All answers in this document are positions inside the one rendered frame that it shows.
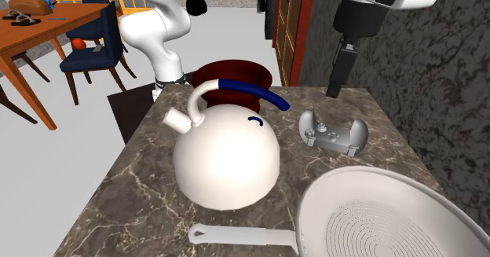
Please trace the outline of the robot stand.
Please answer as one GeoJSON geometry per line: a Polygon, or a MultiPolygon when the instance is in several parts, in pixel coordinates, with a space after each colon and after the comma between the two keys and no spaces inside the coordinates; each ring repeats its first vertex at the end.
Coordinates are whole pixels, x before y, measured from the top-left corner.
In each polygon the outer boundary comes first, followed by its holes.
{"type": "Polygon", "coordinates": [[[149,83],[108,96],[109,104],[125,145],[128,144],[153,106],[152,91],[154,88],[155,84],[149,83]]]}

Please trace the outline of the black tall appliance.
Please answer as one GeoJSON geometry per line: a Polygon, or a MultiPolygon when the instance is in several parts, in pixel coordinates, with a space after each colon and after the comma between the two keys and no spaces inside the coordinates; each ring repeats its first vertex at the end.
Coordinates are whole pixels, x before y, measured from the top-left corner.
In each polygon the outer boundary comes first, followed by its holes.
{"type": "Polygon", "coordinates": [[[276,0],[257,0],[257,12],[265,14],[265,39],[272,40],[276,0]]]}

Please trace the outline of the red framed wooden door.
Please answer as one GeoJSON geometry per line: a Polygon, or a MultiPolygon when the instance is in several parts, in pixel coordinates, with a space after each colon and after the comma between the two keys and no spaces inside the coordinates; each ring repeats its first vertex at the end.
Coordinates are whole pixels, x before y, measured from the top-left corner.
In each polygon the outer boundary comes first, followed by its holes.
{"type": "Polygon", "coordinates": [[[298,86],[313,0],[275,0],[272,47],[283,86],[298,86]]]}

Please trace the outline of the wooden dining table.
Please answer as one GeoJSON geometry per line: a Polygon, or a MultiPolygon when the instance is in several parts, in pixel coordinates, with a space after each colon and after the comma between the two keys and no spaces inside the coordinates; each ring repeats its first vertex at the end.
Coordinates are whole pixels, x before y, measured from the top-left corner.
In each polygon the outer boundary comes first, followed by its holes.
{"type": "Polygon", "coordinates": [[[21,27],[14,27],[9,21],[3,20],[2,16],[6,15],[7,12],[5,10],[0,11],[0,71],[13,84],[49,130],[56,130],[56,124],[14,64],[11,56],[50,41],[60,57],[64,59],[66,56],[57,37],[97,19],[104,7],[105,5],[100,3],[57,3],[53,13],[39,17],[42,20],[40,23],[21,27]],[[47,20],[51,17],[66,18],[66,20],[47,20]]]}

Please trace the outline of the grey game controller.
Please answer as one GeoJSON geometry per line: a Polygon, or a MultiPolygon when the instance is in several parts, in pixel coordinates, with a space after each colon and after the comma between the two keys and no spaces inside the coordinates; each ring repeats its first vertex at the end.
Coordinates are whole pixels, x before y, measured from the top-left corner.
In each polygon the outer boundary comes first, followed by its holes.
{"type": "Polygon", "coordinates": [[[305,144],[345,153],[359,154],[368,143],[368,127],[355,119],[350,129],[332,127],[316,120],[313,110],[305,110],[298,121],[299,134],[305,144]]]}

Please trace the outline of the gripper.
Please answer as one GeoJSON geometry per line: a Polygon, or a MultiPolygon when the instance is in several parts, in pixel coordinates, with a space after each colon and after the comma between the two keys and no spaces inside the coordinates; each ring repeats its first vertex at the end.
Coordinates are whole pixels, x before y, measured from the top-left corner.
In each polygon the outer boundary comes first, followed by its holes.
{"type": "Polygon", "coordinates": [[[333,69],[326,91],[337,98],[347,83],[357,58],[359,39],[376,35],[389,10],[383,6],[354,0],[341,0],[335,14],[333,28],[342,33],[333,69]]]}

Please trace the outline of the dark red bowl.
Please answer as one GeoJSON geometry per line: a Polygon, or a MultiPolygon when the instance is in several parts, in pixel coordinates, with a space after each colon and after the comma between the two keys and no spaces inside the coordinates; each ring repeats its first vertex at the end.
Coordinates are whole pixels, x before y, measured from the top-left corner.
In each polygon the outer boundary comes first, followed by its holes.
{"type": "MultiPolygon", "coordinates": [[[[272,85],[272,75],[261,64],[244,60],[224,60],[206,64],[192,75],[191,84],[197,87],[212,79],[232,79],[254,84],[264,89],[272,85]]],[[[210,108],[221,104],[234,104],[249,108],[256,113],[260,111],[259,97],[231,90],[214,90],[205,93],[202,99],[210,108]]]]}

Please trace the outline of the black bag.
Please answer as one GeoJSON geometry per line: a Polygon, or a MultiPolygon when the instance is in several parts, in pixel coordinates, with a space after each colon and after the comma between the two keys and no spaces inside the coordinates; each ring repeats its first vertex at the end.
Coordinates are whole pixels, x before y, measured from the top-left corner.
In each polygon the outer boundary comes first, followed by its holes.
{"type": "Polygon", "coordinates": [[[189,15],[200,16],[207,12],[205,0],[186,0],[186,10],[189,15]]]}

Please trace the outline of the brown bread loaf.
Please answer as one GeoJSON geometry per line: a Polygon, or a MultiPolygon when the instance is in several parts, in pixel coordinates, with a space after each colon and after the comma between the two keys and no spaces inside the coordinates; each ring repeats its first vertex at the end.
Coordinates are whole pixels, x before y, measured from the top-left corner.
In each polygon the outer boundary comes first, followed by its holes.
{"type": "Polygon", "coordinates": [[[45,16],[53,12],[53,9],[45,0],[9,0],[9,7],[10,9],[36,16],[45,16]]]}

